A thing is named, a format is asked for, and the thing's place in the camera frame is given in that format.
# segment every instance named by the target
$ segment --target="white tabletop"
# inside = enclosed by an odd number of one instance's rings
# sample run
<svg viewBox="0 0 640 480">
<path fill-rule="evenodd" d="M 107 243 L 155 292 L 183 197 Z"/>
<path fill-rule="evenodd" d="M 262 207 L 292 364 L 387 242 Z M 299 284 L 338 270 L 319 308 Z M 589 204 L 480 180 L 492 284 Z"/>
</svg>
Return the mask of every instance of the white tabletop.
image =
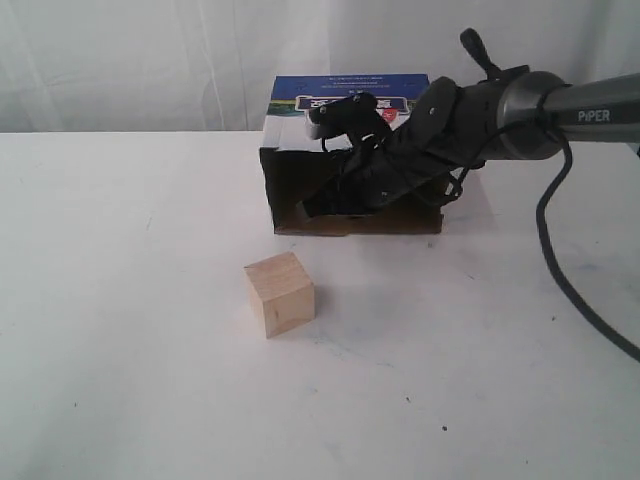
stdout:
<svg viewBox="0 0 640 480">
<path fill-rule="evenodd" d="M 260 138 L 0 136 L 0 478 L 638 478 L 640 365 L 540 253 L 559 157 L 474 174 L 442 235 L 277 237 Z M 640 161 L 574 148 L 557 254 L 640 342 Z M 265 340 L 242 267 L 289 249 L 318 317 Z"/>
</svg>

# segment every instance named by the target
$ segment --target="box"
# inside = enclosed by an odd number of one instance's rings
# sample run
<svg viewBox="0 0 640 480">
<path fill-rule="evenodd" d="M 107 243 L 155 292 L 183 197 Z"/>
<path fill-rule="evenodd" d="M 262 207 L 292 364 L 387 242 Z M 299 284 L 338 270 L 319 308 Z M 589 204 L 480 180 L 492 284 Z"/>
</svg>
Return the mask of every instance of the box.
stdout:
<svg viewBox="0 0 640 480">
<path fill-rule="evenodd" d="M 320 141 L 307 135 L 307 110 L 366 91 L 377 97 L 378 113 L 395 129 L 406 121 L 428 85 L 425 74 L 277 77 L 260 148 L 275 233 L 440 233 L 440 209 L 426 206 L 411 194 L 368 217 L 324 216 L 305 220 L 295 211 L 299 201 L 317 191 L 339 168 L 339 160 L 323 152 Z M 329 150 L 350 146 L 344 135 L 327 141 Z M 445 187 L 442 181 L 429 182 L 421 190 L 429 195 L 429 191 L 442 191 Z"/>
</svg>

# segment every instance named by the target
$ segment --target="robotic arm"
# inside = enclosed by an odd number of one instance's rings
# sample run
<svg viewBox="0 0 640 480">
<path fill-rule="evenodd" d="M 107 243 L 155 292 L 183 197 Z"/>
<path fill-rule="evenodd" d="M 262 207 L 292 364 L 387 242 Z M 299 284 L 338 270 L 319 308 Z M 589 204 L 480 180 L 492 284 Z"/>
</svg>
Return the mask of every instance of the robotic arm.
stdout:
<svg viewBox="0 0 640 480">
<path fill-rule="evenodd" d="M 343 168 L 299 204 L 308 217 L 367 215 L 438 177 L 450 193 L 425 199 L 444 205 L 462 193 L 469 169 L 486 160 L 549 158 L 569 141 L 640 142 L 640 74 L 581 86 L 523 65 L 501 70 L 475 30 L 460 39 L 487 79 L 458 87 L 441 77 L 423 93 L 409 119 L 392 131 L 368 93 L 309 112 L 311 135 L 346 134 L 353 148 Z M 462 168 L 460 177 L 451 175 Z"/>
</svg>

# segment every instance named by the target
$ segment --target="wooden block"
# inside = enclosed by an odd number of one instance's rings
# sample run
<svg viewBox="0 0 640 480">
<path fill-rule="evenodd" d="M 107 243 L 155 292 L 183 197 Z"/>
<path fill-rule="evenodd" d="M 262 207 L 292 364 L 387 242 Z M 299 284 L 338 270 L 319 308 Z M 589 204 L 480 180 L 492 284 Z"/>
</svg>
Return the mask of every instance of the wooden block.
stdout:
<svg viewBox="0 0 640 480">
<path fill-rule="evenodd" d="M 313 282 L 293 252 L 244 267 L 249 301 L 264 320 L 267 338 L 310 322 L 315 316 Z"/>
</svg>

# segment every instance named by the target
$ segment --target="white backdrop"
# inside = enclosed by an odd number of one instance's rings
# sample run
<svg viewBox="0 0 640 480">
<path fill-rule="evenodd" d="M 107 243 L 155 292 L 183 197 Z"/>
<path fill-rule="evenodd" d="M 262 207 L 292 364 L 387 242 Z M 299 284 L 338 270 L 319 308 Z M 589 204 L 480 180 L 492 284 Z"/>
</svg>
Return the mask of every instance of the white backdrop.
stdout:
<svg viewBox="0 0 640 480">
<path fill-rule="evenodd" d="M 0 0 L 0 131 L 260 129 L 276 74 L 640 70 L 637 0 Z"/>
</svg>

